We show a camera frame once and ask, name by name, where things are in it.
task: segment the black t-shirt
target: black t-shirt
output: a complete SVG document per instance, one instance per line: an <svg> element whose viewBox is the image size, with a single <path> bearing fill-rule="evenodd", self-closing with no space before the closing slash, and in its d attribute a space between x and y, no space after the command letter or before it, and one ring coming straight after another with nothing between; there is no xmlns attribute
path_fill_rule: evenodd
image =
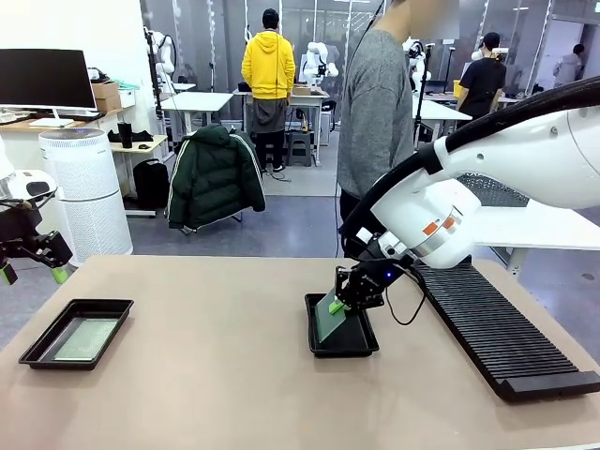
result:
<svg viewBox="0 0 600 450"><path fill-rule="evenodd" d="M505 81L506 66L503 63L492 58L471 63L460 80L460 85L469 89L460 112L473 117L488 114L496 92L504 88Z"/></svg>

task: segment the person in yellow hoodie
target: person in yellow hoodie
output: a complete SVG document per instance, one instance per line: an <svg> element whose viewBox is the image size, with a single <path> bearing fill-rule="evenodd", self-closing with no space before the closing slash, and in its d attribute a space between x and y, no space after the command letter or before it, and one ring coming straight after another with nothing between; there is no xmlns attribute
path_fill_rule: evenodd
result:
<svg viewBox="0 0 600 450"><path fill-rule="evenodd" d="M256 152L266 171L267 152L273 154L273 172L281 172L285 117L292 96L296 65L292 44L279 34L279 14L267 9L262 15L264 31L246 46L242 76L252 89Z"/></svg>

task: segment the person in gray jacket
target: person in gray jacket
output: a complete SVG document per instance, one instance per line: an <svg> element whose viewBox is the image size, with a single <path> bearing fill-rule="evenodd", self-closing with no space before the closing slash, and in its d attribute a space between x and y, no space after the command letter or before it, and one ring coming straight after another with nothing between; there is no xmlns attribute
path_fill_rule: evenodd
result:
<svg viewBox="0 0 600 450"><path fill-rule="evenodd" d="M451 2L418 0L418 7L412 2L392 1L348 67L337 161L344 221L382 175L413 154L413 93L402 42L427 33ZM363 220L370 232L384 231L372 214ZM361 248L349 241L346 253L358 256Z"/></svg>
<svg viewBox="0 0 600 450"><path fill-rule="evenodd" d="M556 66L554 66L553 75L556 77L554 87L561 87L579 79L581 70L583 69L580 55L583 52L585 52L585 47L582 44L578 44L573 48L571 54L563 56Z"/></svg>

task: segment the backpack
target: backpack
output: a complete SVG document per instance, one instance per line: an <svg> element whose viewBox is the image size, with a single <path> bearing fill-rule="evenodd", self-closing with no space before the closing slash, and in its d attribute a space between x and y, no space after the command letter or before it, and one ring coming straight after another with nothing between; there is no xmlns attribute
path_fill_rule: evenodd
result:
<svg viewBox="0 0 600 450"><path fill-rule="evenodd" d="M133 169L133 180L141 209L166 208L169 200L169 173L158 159L147 159Z"/></svg>

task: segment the neck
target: neck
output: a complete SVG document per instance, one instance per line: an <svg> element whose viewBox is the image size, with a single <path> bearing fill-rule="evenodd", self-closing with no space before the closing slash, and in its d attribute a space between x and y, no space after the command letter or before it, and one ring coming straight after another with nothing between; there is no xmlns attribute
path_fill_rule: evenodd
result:
<svg viewBox="0 0 600 450"><path fill-rule="evenodd" d="M375 25L392 35L400 44L411 35L411 2L404 2L397 7L390 7Z"/></svg>

